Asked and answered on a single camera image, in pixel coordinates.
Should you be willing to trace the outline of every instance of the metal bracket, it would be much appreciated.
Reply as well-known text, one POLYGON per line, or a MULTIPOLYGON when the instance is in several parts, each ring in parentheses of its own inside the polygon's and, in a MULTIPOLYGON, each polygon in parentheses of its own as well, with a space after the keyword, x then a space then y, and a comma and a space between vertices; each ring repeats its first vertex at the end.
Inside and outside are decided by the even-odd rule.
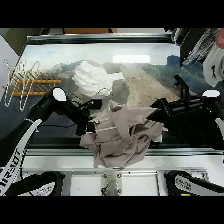
POLYGON ((104 172, 102 175, 102 196, 119 196, 122 193, 121 178, 121 172, 104 172))

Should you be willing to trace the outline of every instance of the crumpled white fabric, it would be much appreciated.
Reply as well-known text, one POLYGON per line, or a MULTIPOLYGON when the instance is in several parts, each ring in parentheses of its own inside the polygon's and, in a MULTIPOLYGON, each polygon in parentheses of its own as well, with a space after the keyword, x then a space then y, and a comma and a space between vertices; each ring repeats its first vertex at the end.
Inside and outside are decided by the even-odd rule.
POLYGON ((93 66, 87 61, 82 61, 75 68, 75 74, 72 78, 79 86, 83 95, 93 97, 96 95, 109 96, 112 91, 115 80, 124 79, 122 72, 107 74, 101 67, 93 66))

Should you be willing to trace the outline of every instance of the table surface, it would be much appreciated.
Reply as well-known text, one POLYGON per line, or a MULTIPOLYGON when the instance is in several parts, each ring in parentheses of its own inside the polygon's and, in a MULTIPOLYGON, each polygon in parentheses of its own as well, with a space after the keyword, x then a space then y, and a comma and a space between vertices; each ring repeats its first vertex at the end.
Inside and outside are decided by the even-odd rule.
MULTIPOLYGON (((179 55, 179 47, 171 43, 44 44, 27 45, 20 61, 26 61, 25 70, 29 70, 38 61, 38 71, 55 71, 57 77, 62 80, 60 86, 65 92, 70 94, 71 98, 71 94, 79 96, 83 102, 90 98, 82 95, 72 80, 74 69, 82 61, 103 67, 108 74, 122 72, 124 80, 114 82, 112 93, 103 99, 103 109, 110 99, 121 104, 137 106, 150 106, 162 97, 168 101, 177 100, 180 93, 174 88, 173 77, 176 74, 186 81, 192 93, 202 95, 205 90, 214 89, 205 82, 200 63, 180 68, 179 55), (123 63, 121 60, 120 63, 115 63, 115 56, 118 55, 123 59, 131 55, 134 61, 123 63)), ((216 89, 224 91, 221 85, 217 85, 216 89)), ((29 97, 24 112, 20 112, 18 97, 13 97, 8 108, 4 106, 3 97, 0 103, 0 138, 14 129, 38 100, 39 97, 29 97)), ((65 116, 53 113, 45 124, 69 126, 73 123, 65 116)), ((35 133, 33 141, 36 139, 36 142, 51 142, 63 139, 69 142, 77 138, 75 130, 75 126, 66 129, 43 127, 40 132, 35 133)))

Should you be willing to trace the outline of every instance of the gray cloth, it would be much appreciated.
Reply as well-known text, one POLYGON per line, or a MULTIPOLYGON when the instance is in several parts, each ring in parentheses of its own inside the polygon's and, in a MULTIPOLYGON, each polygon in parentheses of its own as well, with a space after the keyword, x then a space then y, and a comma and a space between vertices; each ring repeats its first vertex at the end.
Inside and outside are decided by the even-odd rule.
POLYGON ((110 100, 95 114, 96 133, 86 133, 80 145, 94 151, 95 167, 125 167, 142 160, 151 140, 161 136, 163 124, 146 118, 156 108, 129 107, 110 100))

